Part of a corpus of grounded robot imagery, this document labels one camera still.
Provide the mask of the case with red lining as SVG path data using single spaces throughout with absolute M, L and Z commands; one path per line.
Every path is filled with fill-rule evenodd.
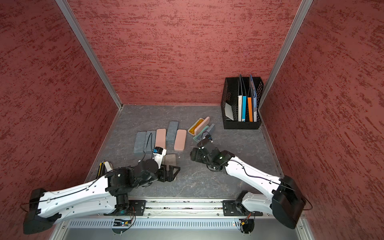
M 168 167 L 169 167 L 169 165 L 177 166 L 177 160 L 176 160 L 175 154 L 165 155 L 164 161 L 165 161 L 164 162 L 165 165 L 167 165 Z

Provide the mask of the pink case with tortoise sunglasses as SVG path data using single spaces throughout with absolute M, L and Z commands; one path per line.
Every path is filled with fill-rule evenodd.
M 156 130 L 155 147 L 160 147 L 160 148 L 166 149 L 166 135 L 167 135 L 166 129 L 157 129 Z

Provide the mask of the grey case with black glasses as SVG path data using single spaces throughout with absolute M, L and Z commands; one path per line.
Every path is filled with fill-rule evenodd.
M 145 143 L 144 143 L 144 151 L 146 153 L 151 153 L 155 148 L 155 144 L 156 144 L 156 131 L 147 131 Z

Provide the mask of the pink case with yellow glasses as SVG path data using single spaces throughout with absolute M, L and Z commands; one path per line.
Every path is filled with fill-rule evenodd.
M 199 118 L 188 130 L 187 132 L 193 136 L 197 136 L 202 130 L 209 124 L 211 118 Z

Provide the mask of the grey case with purple glasses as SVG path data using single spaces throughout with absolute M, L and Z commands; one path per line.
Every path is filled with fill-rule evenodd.
M 213 132 L 215 131 L 215 127 L 216 127 L 215 124 L 205 126 L 199 134 L 197 134 L 195 137 L 193 137 L 193 140 L 196 143 L 198 143 L 202 139 L 204 139 L 205 137 L 212 138 L 211 136 L 212 136 Z

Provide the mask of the case with clear yellow glasses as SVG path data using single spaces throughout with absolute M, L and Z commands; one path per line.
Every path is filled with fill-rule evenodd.
M 166 141 L 170 143 L 174 143 L 178 131 L 179 122 L 178 121 L 170 121 L 166 134 Z

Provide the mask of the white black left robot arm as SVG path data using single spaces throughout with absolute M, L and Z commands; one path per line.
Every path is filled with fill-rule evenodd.
M 25 235 L 37 234 L 53 225 L 91 215 L 137 217 L 144 214 L 145 200 L 129 200 L 129 193 L 153 182 L 172 182 L 180 167 L 149 159 L 135 167 L 117 168 L 82 185 L 59 191 L 32 191 L 23 222 Z

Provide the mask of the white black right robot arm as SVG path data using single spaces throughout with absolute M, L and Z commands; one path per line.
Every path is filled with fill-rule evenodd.
M 299 186 L 289 176 L 283 178 L 267 174 L 242 161 L 228 151 L 220 151 L 209 139 L 203 139 L 190 153 L 191 160 L 207 166 L 212 172 L 221 172 L 237 178 L 254 189 L 257 194 L 243 191 L 235 201 L 241 215 L 252 212 L 271 214 L 282 225 L 295 229 L 308 203 Z

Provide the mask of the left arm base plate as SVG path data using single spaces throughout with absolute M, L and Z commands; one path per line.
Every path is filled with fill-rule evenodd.
M 147 201 L 126 200 L 117 198 L 115 210 L 105 216 L 143 216 Z

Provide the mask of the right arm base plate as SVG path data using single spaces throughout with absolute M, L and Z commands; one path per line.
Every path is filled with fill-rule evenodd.
M 242 203 L 237 201 L 224 200 L 223 204 L 223 212 L 224 216 L 244 216 L 244 217 L 261 217 L 263 213 L 261 212 L 250 212 L 248 211 Z

